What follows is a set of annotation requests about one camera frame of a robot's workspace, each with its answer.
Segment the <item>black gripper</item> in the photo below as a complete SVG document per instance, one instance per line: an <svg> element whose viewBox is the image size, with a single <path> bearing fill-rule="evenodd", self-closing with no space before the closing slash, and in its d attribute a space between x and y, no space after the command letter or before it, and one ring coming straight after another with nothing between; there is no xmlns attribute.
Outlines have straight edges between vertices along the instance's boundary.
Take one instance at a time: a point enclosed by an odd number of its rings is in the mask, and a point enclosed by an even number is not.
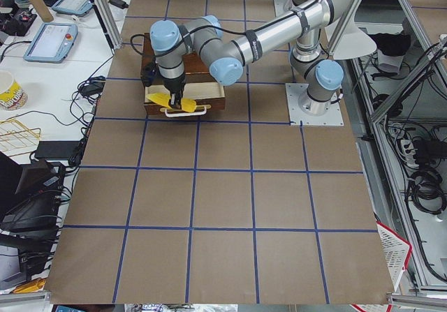
<svg viewBox="0 0 447 312"><path fill-rule="evenodd" d="M178 106L180 109L182 109L182 99L184 87L186 85L186 75L181 74L179 77L176 78L163 77L163 85L170 92L171 108L176 108Z"/></svg>

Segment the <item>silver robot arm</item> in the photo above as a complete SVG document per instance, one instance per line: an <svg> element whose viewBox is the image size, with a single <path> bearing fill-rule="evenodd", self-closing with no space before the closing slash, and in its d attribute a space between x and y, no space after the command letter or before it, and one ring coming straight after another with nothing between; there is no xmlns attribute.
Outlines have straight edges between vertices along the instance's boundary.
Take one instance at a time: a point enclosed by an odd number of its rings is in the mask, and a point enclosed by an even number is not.
<svg viewBox="0 0 447 312"><path fill-rule="evenodd" d="M237 82L247 63L295 38L317 33L339 19L351 0L291 0L292 6L264 25L247 30L228 43L222 41L219 20L208 15L177 25L155 22L149 31L159 74L166 93L148 94L148 99L167 109L195 112L196 102L184 97L186 72L183 57L196 53L210 75L223 86Z"/></svg>

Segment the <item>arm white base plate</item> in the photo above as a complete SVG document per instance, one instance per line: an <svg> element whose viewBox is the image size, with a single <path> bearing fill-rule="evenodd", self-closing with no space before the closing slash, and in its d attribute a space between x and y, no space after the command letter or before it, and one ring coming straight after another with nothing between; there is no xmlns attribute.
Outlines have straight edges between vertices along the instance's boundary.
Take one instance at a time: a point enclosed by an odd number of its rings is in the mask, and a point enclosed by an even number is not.
<svg viewBox="0 0 447 312"><path fill-rule="evenodd" d="M329 101L320 103L308 96L308 84L286 83L285 86L290 125L322 127L344 125L339 103L332 104L337 98L335 91Z"/></svg>
<svg viewBox="0 0 447 312"><path fill-rule="evenodd" d="M275 17L282 16L284 13L294 12L295 5L293 0L273 0Z"/></svg>

